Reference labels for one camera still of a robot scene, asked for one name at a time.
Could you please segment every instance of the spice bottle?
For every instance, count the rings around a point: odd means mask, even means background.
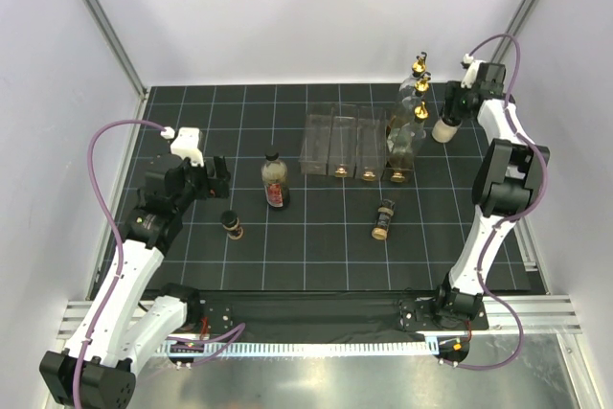
[[[390,222],[394,215],[396,203],[392,200],[382,200],[377,210],[376,222],[371,235],[374,239],[387,239],[387,234],[390,230]]]
[[[221,225],[223,226],[223,228],[226,230],[226,232],[228,232],[228,237],[230,239],[242,238],[242,234],[244,233],[244,231],[242,230],[240,220],[238,219],[238,216],[234,211],[224,211],[221,214],[221,218],[219,220],[221,221]]]
[[[261,167],[266,201],[271,210],[283,210],[289,206],[287,165],[279,159],[279,152],[270,146],[266,150],[266,162]]]

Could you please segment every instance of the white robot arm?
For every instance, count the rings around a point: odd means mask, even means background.
[[[214,157],[214,174],[207,173],[200,130],[181,128],[174,135],[171,128],[162,132],[172,140],[170,153],[150,162],[145,186],[138,191],[139,204],[121,227],[121,270],[116,250],[96,299],[64,351],[46,352],[40,363],[40,372],[59,404],[74,405],[72,383],[83,342],[89,345],[80,376],[81,405],[122,409],[131,400],[136,376],[160,344],[174,331],[192,329],[203,318],[197,289],[167,284],[147,314],[129,324],[190,205],[197,199],[229,196],[225,159]],[[88,336],[94,320],[96,326]]]
[[[519,131],[528,138],[524,128],[517,119],[515,104],[510,104],[509,112],[515,126],[517,126]],[[517,137],[516,132],[512,132],[507,122],[503,100],[484,101],[477,115],[477,122],[484,128],[488,136],[488,141],[492,142],[493,139],[500,139],[510,141],[515,145],[525,146],[525,143],[520,141]],[[519,174],[516,170],[509,169],[508,175],[519,179]],[[452,287],[466,294],[483,294],[483,288],[477,280],[477,261],[494,225],[496,225],[500,219],[501,216],[497,215],[484,216],[481,206],[475,206],[475,217],[472,221],[470,234],[466,239],[460,258],[449,272],[449,281]],[[503,222],[496,232],[496,238],[490,244],[482,263],[482,274],[484,279],[488,276],[488,272],[491,269],[500,245],[514,226],[515,222]]]
[[[458,261],[439,287],[433,308],[437,317],[449,320],[448,325],[475,319],[484,294],[477,266],[487,241],[495,228],[494,240],[481,263],[483,280],[515,225],[503,219],[534,203],[543,179],[542,168],[526,144],[532,140],[517,119],[514,102],[505,106],[504,65],[470,56],[465,56],[463,65],[464,79],[446,84],[444,106],[432,136],[440,143],[449,142],[462,121],[471,119],[485,129],[490,144],[472,188],[475,217],[470,234]],[[537,148],[547,161],[549,150]]]

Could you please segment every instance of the black grid mat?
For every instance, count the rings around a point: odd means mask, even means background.
[[[226,155],[233,173],[229,199],[195,203],[149,288],[168,282],[225,290],[432,289],[457,260],[474,210],[470,188],[488,148],[479,126],[463,125],[448,145],[428,137],[406,185],[300,174],[298,156],[309,102],[351,102],[392,108],[397,84],[156,87],[146,118],[161,125],[198,126],[205,155]],[[427,95],[437,120],[443,86]],[[291,205],[269,211],[260,167],[274,142],[289,168]],[[168,151],[157,131],[142,128],[117,215],[136,203],[153,155]],[[386,242],[371,237],[381,198],[397,203]],[[245,229],[232,241],[219,224],[234,209]],[[107,248],[102,273],[114,245]],[[529,289],[515,235],[507,237],[488,276],[497,290]]]

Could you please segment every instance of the metal floor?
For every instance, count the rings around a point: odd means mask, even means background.
[[[498,362],[516,343],[473,337],[466,362]],[[517,360],[488,372],[430,356],[221,360],[146,380],[153,372],[139,377],[131,409],[579,408],[553,334],[527,336]]]

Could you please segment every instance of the bottle label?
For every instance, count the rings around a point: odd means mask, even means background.
[[[388,230],[390,228],[390,222],[392,221],[392,217],[387,213],[380,213],[376,219],[375,227],[383,230]]]
[[[282,208],[284,196],[281,191],[281,184],[269,184],[266,187],[266,200],[270,206]]]

